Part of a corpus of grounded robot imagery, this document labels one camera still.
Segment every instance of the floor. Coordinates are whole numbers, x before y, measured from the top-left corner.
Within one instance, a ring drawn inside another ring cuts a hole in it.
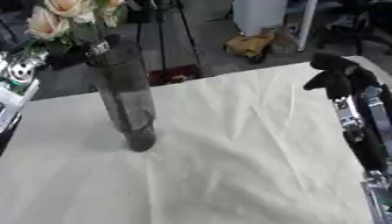
[[[195,37],[201,64],[205,76],[215,76],[232,72],[239,72],[263,67],[281,66],[291,63],[308,61],[315,52],[314,39],[310,39],[305,52],[271,54],[264,63],[250,65],[243,59],[226,54],[222,44],[237,33],[232,21],[208,23],[207,20],[221,18],[228,12],[231,0],[182,0],[185,13],[188,17],[192,35]],[[195,62],[192,48],[186,37],[185,29],[177,10],[165,13],[164,35],[167,50],[168,67],[175,67]],[[25,38],[24,22],[15,22],[12,17],[12,29],[19,33],[21,39]],[[127,24],[115,30],[124,36],[136,38],[136,26]],[[160,51],[158,42],[158,27],[156,24],[143,26],[141,41],[143,57],[149,70],[159,69]],[[328,46],[327,50],[340,55],[354,55],[351,46]],[[367,45],[364,56],[372,60],[381,68],[392,73],[392,56],[384,55],[385,48],[378,45]],[[84,65],[75,66],[61,72],[44,71],[39,75],[41,89],[35,99],[47,99],[65,95],[84,94],[91,91],[91,86],[85,75]]]

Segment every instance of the white cabinet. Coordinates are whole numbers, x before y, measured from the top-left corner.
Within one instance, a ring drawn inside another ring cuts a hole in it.
[[[234,21],[246,36],[260,33],[284,21],[287,0],[235,0]]]

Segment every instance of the robotic hand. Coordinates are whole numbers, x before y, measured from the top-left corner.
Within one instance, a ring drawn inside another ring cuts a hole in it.
[[[20,111],[39,89],[35,70],[48,55],[44,49],[13,55],[0,52],[0,155],[21,120]]]
[[[316,54],[311,65],[323,70],[304,85],[325,88],[343,136],[365,170],[365,191],[376,224],[392,224],[392,94],[359,64]]]

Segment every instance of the white cloth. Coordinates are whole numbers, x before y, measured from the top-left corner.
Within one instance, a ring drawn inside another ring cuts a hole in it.
[[[145,153],[126,149],[98,94],[31,102],[0,159],[0,223],[371,223],[331,103],[302,89],[316,73],[153,88],[158,141]]]

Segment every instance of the clear glass vase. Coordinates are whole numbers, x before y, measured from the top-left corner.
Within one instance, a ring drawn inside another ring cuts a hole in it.
[[[121,39],[101,59],[88,63],[88,67],[88,77],[130,149],[150,149],[156,141],[155,109],[140,47]]]

